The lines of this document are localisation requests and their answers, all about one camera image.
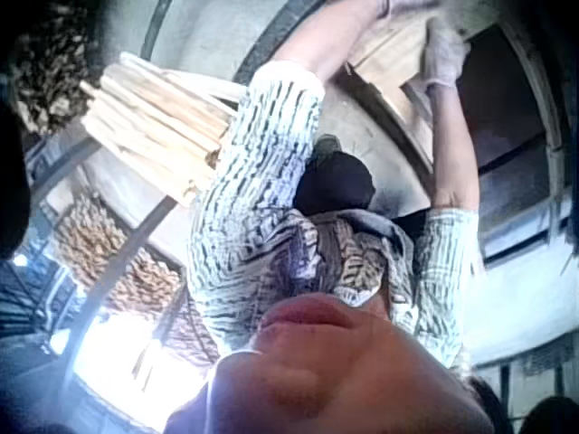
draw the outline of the mouth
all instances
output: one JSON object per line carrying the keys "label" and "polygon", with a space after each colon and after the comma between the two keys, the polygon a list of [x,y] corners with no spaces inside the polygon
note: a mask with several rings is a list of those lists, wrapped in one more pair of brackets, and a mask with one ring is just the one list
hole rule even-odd
{"label": "mouth", "polygon": [[354,328],[355,321],[329,296],[294,297],[274,306],[261,319],[260,330],[274,324]]}

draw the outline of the hand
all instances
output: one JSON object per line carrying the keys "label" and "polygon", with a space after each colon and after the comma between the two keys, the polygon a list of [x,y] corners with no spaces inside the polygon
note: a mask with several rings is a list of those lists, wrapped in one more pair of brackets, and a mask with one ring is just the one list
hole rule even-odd
{"label": "hand", "polygon": [[428,22],[426,50],[422,62],[422,78],[426,88],[440,84],[456,89],[462,66],[470,52],[470,45],[441,18]]}
{"label": "hand", "polygon": [[379,17],[397,16],[412,11],[431,9],[442,3],[442,0],[376,0],[378,2]]}

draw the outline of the striped shirt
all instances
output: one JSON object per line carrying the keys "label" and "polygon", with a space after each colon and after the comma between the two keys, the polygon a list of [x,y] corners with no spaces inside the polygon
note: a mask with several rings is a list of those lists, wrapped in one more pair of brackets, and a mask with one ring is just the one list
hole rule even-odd
{"label": "striped shirt", "polygon": [[390,320],[450,367],[462,343],[478,215],[430,211],[416,245],[371,212],[304,217],[292,204],[324,95],[315,75],[292,62],[255,74],[232,145],[196,207],[189,279],[197,308],[224,355],[247,345],[284,298],[322,292],[360,307],[386,284]]}

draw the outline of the bright light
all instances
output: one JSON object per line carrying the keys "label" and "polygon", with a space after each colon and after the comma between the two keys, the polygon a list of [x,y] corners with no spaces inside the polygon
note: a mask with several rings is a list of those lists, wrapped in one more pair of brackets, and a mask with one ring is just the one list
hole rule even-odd
{"label": "bright light", "polygon": [[[133,367],[147,344],[151,324],[131,315],[112,316],[94,323],[82,344],[75,372],[89,387],[133,420],[162,432],[167,418],[201,390],[204,379],[190,363],[153,343],[154,369],[147,389],[132,375]],[[69,338],[62,330],[51,340],[61,354]]]}
{"label": "bright light", "polygon": [[28,258],[26,258],[22,253],[19,255],[14,256],[12,262],[15,264],[16,267],[26,267],[28,265]]}

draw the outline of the man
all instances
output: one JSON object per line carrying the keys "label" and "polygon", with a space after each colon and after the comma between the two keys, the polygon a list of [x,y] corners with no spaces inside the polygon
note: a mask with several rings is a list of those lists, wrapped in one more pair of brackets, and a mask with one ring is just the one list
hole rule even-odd
{"label": "man", "polygon": [[425,3],[333,2],[255,74],[191,234],[191,290],[224,358],[167,433],[492,431],[446,369],[461,346],[479,206],[456,33],[429,24],[435,175],[415,245],[386,218],[344,209],[331,189],[319,200],[336,209],[294,208],[306,167],[331,158],[317,148],[311,159],[323,83],[376,19]]}

